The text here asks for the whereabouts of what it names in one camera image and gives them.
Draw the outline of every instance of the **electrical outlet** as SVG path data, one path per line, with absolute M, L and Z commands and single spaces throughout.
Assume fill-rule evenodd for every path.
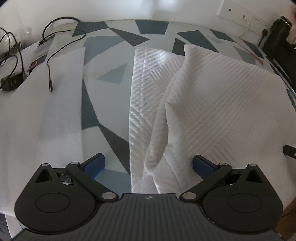
M 248 25 L 248 22 L 246 21 L 247 19 L 249 20 L 249 29 L 260 35 L 262 35 L 263 29 L 269 30 L 271 27 L 271 24 L 263 18 L 232 0 L 224 0 L 218 16 L 233 21 L 244 27 L 247 27 Z

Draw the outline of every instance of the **plug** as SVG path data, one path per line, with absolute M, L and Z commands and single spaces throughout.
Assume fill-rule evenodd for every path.
M 267 34 L 268 34 L 267 29 L 263 29 L 263 31 L 262 31 L 262 37 L 265 37 Z
M 50 91 L 50 93 L 52 92 L 52 81 L 51 80 L 49 80 L 49 91 Z

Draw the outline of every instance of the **black cable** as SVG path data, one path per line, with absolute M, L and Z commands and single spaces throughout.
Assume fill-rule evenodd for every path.
M 15 44 L 16 44 L 17 49 L 18 49 L 18 52 L 20 53 L 20 60 L 21 60 L 21 64 L 22 64 L 22 72 L 23 72 L 23 74 L 25 74 L 24 61 L 22 59 L 22 53 L 20 51 L 20 46 L 17 44 L 17 40 L 16 40 L 14 34 L 12 32 L 8 32 L 8 34 L 11 34 L 11 36 L 13 37 L 13 39 L 15 41 Z
M 3 35 L 3 37 L 2 37 L 1 40 L 0 40 L 0 43 L 1 43 L 2 39 L 3 39 L 6 35 L 8 36 L 8 52 L 7 52 L 6 56 L 5 56 L 5 61 L 4 61 L 4 63 L 3 63 L 3 65 L 4 65 L 4 64 L 6 63 L 6 60 L 9 58 L 9 52 L 10 52 L 10 45 L 11 45 L 11 42 L 10 42 L 10 37 L 9 37 L 8 32 L 7 32 L 4 28 L 1 28 L 1 27 L 0 27 L 0 29 L 3 30 L 3 31 L 5 32 L 5 34 Z
M 49 24 L 47 24 L 47 25 L 45 26 L 45 28 L 43 29 L 43 32 L 42 32 L 42 41 L 46 42 L 46 41 L 47 41 L 46 38 L 48 38 L 48 37 L 50 37 L 50 36 L 52 36 L 52 35 L 54 35 L 54 34 L 56 34 L 56 33 L 63 33 L 63 32 L 68 32 L 68 31 L 75 31 L 75 30 L 82 32 L 82 33 L 84 34 L 84 36 L 81 37 L 81 38 L 79 38 L 79 39 L 76 39 L 76 40 L 74 40 L 74 41 L 72 41 L 72 42 L 70 42 L 70 43 L 68 43 L 68 44 L 66 44 L 65 46 L 63 46 L 62 48 L 60 48 L 57 52 L 55 52 L 54 54 L 52 54 L 52 55 L 48 58 L 48 60 L 46 61 L 46 65 L 47 65 L 47 67 L 48 67 L 49 90 L 50 90 L 50 92 L 52 92 L 52 80 L 51 80 L 51 77 L 50 77 L 50 67 L 49 67 L 48 61 L 49 61 L 49 60 L 50 60 L 55 54 L 57 54 L 59 51 L 61 51 L 61 50 L 62 50 L 63 48 L 65 48 L 66 46 L 68 46 L 68 45 L 70 45 L 70 44 L 72 44 L 72 43 L 74 43 L 74 42 L 76 42 L 76 41 L 79 41 L 79 40 L 83 39 L 83 38 L 86 36 L 86 32 L 84 32 L 84 31 L 82 31 L 82 30 L 71 29 L 71 30 L 65 30 L 65 31 L 57 31 L 57 32 L 51 33 L 51 34 L 49 34 L 49 35 L 47 35 L 47 36 L 45 37 L 44 34 L 45 34 L 46 29 L 47 29 L 52 23 L 54 23 L 54 22 L 56 22 L 56 21 L 58 21 L 58 20 L 61 20 L 61 19 L 71 19 L 71 20 L 74 20 L 74 21 L 76 21 L 76 22 L 80 22 L 80 20 L 79 20 L 78 18 L 74 18 L 74 17 L 60 17 L 60 18 L 56 18 L 56 19 L 52 20 Z
M 43 32 L 42 32 L 42 40 L 43 41 L 47 41 L 45 38 L 47 38 L 48 36 L 46 36 L 46 37 L 44 37 L 44 34 L 45 34 L 45 31 L 46 31 L 46 29 L 48 28 L 48 26 L 49 25 L 51 25 L 52 23 L 54 23 L 54 22 L 56 22 L 56 21 L 58 21 L 58 20 L 61 20 L 61 19 L 72 19 L 72 20 L 74 20 L 74 21 L 76 21 L 76 22 L 80 22 L 80 20 L 78 19 L 78 18 L 74 18 L 74 17 L 60 17 L 60 18 L 56 18 L 56 19 L 54 19 L 54 20 L 52 20 L 48 25 L 46 25 L 46 27 L 44 28 L 44 30 L 43 30 Z
M 11 55 L 8 58 L 10 58 L 10 57 L 15 57 L 17 59 L 17 61 L 16 61 L 16 64 L 15 64 L 15 67 L 13 68 L 13 70 L 11 71 L 11 73 L 9 74 L 9 76 L 5 79 L 4 83 L 12 76 L 12 74 L 15 71 L 15 69 L 17 68 L 17 64 L 18 64 L 18 57 L 16 55 Z

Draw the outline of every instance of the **grey triangle pattern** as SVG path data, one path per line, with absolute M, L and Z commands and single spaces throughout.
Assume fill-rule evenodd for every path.
M 97 36 L 88 38 L 83 46 L 85 49 L 84 65 L 91 61 L 94 57 L 107 49 L 123 42 L 124 39 L 119 36 Z
M 120 65 L 119 67 L 110 70 L 109 72 L 103 74 L 98 80 L 103 80 L 115 84 L 120 84 L 122 81 L 122 78 L 124 76 L 124 72 L 126 70 L 127 63 Z
M 199 30 L 180 32 L 177 34 L 179 34 L 181 37 L 183 37 L 192 44 L 219 53 L 219 51 L 214 47 L 214 45 L 212 45 L 211 42 Z
M 252 44 L 248 41 L 243 40 L 246 45 L 248 45 L 248 47 L 254 52 L 255 55 L 257 55 L 260 58 L 264 58 L 263 55 L 261 54 L 261 52 L 259 51 L 259 49 L 257 48 L 257 46 L 255 44 Z
M 55 34 L 51 35 L 46 41 L 49 41 L 51 39 L 54 39 L 54 37 L 55 37 Z
M 93 126 L 98 126 L 99 121 L 89 98 L 89 94 L 87 93 L 84 80 L 82 80 L 81 94 L 81 129 L 84 130 Z
M 172 53 L 185 56 L 185 51 L 184 51 L 185 44 L 186 43 L 184 43 L 180 39 L 175 38 L 175 43 L 174 43 Z
M 11 240 L 11 236 L 8 230 L 5 215 L 0 213 L 0 232 L 4 235 L 7 240 Z
M 126 42 L 131 44 L 132 46 L 137 46 L 141 43 L 144 43 L 149 40 L 149 38 L 145 38 L 143 36 L 132 34 L 130 32 L 126 32 L 123 30 L 110 28 L 114 33 L 118 34 L 120 37 L 122 37 Z
M 207 37 L 208 37 L 210 40 L 212 40 L 214 43 L 216 43 L 216 44 L 221 44 L 221 43 L 223 43 L 221 40 L 219 40 L 219 39 L 217 39 L 217 38 L 213 38 L 213 37 L 211 37 L 211 36 L 209 36 L 209 35 L 207 35 Z
M 99 123 L 99 127 L 124 169 L 130 175 L 129 143 Z
M 274 71 L 274 73 L 279 76 L 279 74 L 277 73 L 277 71 L 275 70 L 275 68 L 273 67 L 273 65 L 270 64 L 270 66 L 271 66 L 272 70 Z
M 165 34 L 169 22 L 135 20 L 141 34 Z
M 295 101 L 294 101 L 294 98 L 293 98 L 293 94 L 290 90 L 287 89 L 287 93 L 288 93 L 288 96 L 289 96 L 289 99 L 294 107 L 294 110 L 296 112 L 296 104 L 295 104 Z
M 131 177 L 127 173 L 103 169 L 95 180 L 119 196 L 131 192 Z
M 47 54 L 46 55 L 43 55 L 39 59 L 37 59 L 36 60 L 37 61 L 37 64 L 34 66 L 34 68 L 37 67 L 38 65 L 42 64 L 46 60 L 46 57 L 47 57 Z
M 231 37 L 229 37 L 226 33 L 223 33 L 223 32 L 220 32 L 220 31 L 217 31 L 217 30 L 213 30 L 213 29 L 210 29 L 212 31 L 213 34 L 215 34 L 215 36 L 218 38 L 218 39 L 223 39 L 223 40 L 227 40 L 227 41 L 231 41 L 231 42 L 235 42 Z
M 248 52 L 243 51 L 242 49 L 239 49 L 235 46 L 233 46 L 233 47 L 239 53 L 239 55 L 241 56 L 241 58 L 243 59 L 244 62 L 247 62 L 249 64 L 253 64 L 253 65 L 256 64 L 255 58 L 252 55 L 250 55 Z
M 108 26 L 105 22 L 78 22 L 75 31 L 72 34 L 72 37 L 83 34 L 81 31 L 78 31 L 77 29 L 82 30 L 88 34 L 106 28 L 108 28 Z

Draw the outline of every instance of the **metal screw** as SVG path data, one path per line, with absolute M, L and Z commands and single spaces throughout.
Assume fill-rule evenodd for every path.
M 106 200 L 111 200 L 113 198 L 116 198 L 116 194 L 114 192 L 104 192 L 102 194 L 102 198 L 104 198 Z
M 187 199 L 187 200 L 192 200 L 194 198 L 196 198 L 196 194 L 193 192 L 186 192 L 182 194 L 183 198 Z

